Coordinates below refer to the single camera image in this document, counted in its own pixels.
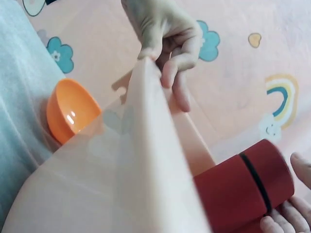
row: blue flower print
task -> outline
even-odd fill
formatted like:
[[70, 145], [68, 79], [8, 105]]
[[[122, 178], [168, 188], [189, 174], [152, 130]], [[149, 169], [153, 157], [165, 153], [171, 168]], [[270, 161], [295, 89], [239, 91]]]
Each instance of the blue flower print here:
[[217, 46], [220, 38], [217, 32], [209, 31], [208, 25], [204, 21], [197, 21], [203, 31], [202, 46], [199, 58], [206, 62], [212, 62], [218, 57]]
[[64, 74], [73, 70], [73, 50], [69, 45], [62, 45], [62, 41], [56, 36], [49, 40], [47, 49]]

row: finger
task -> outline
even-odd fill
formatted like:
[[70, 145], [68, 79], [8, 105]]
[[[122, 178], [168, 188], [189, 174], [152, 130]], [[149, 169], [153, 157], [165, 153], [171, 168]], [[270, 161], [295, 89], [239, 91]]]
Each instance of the finger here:
[[147, 25], [142, 29], [141, 51], [138, 59], [150, 57], [156, 61], [162, 52], [163, 32], [160, 26]]
[[[173, 51], [172, 51], [172, 55], [171, 55], [171, 59], [180, 55], [181, 53], [181, 48], [180, 47], [176, 47]], [[165, 75], [165, 67], [167, 69], [167, 63], [168, 61], [164, 64], [163, 66], [163, 70], [162, 70], [162, 77], [161, 77], [161, 83], [162, 83], [162, 86], [165, 87], [165, 88], [171, 88], [173, 83], [174, 83], [174, 80], [175, 80], [175, 77], [177, 76], [177, 72], [175, 73], [174, 76], [171, 76], [169, 79], [167, 78], [167, 76]]]
[[264, 233], [284, 233], [283, 229], [270, 216], [263, 217], [260, 228]]
[[163, 70], [163, 67], [165, 65], [165, 63], [170, 59], [171, 57], [171, 53], [170, 52], [165, 52], [164, 50], [162, 50], [161, 55], [159, 56], [159, 58], [156, 60], [156, 65], [159, 67], [159, 69]]
[[293, 207], [295, 207], [296, 210], [301, 213], [301, 215], [307, 221], [309, 228], [311, 228], [311, 205], [305, 200], [295, 196], [290, 199], [290, 202]]
[[177, 73], [173, 86], [173, 94], [177, 105], [183, 112], [190, 111], [190, 93], [187, 88], [186, 72], [182, 71]]
[[286, 220], [292, 224], [296, 232], [310, 231], [307, 221], [288, 201], [282, 204], [281, 212]]
[[277, 210], [272, 210], [270, 216], [283, 229], [284, 233], [296, 232], [294, 227]]
[[311, 189], [311, 164], [297, 153], [291, 155], [291, 164], [298, 179]]
[[173, 84], [173, 80], [177, 72], [191, 69], [195, 66], [201, 47], [201, 35], [199, 32], [192, 33], [191, 36], [186, 37], [182, 43], [181, 54], [172, 57], [163, 68], [163, 79], [167, 83]]

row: black stripe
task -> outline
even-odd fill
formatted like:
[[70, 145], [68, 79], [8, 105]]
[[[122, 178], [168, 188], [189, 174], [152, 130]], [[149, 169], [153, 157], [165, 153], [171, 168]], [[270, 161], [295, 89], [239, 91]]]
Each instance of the black stripe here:
[[267, 208], [267, 213], [270, 213], [272, 210], [271, 207], [271, 202], [269, 200], [268, 194], [266, 192], [266, 189], [263, 186], [263, 183], [261, 182], [261, 179], [259, 177], [259, 175], [257, 174], [255, 168], [253, 167], [251, 161], [249, 161], [249, 159], [247, 158], [247, 156], [244, 153], [240, 153], [240, 157], [242, 158], [242, 160], [244, 161], [245, 165], [247, 166], [249, 172], [251, 173], [260, 193], [261, 196], [263, 198], [264, 204], [266, 205]]

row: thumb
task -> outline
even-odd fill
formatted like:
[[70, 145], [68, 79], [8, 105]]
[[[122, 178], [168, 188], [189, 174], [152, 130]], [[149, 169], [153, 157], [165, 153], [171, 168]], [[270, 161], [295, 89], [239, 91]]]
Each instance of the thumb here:
[[297, 153], [291, 155], [291, 164], [298, 179], [311, 189], [311, 164]]
[[142, 33], [141, 51], [138, 59], [150, 57], [157, 60], [162, 52], [163, 33], [160, 27], [151, 25], [145, 28]]

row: rainbow print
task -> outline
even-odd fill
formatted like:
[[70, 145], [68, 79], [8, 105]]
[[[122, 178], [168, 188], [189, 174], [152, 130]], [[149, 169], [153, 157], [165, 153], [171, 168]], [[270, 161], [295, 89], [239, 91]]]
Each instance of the rainbow print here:
[[273, 112], [274, 120], [282, 129], [288, 127], [296, 116], [298, 102], [298, 83], [288, 74], [276, 74], [266, 78], [267, 95], [280, 92], [284, 100], [280, 107]]

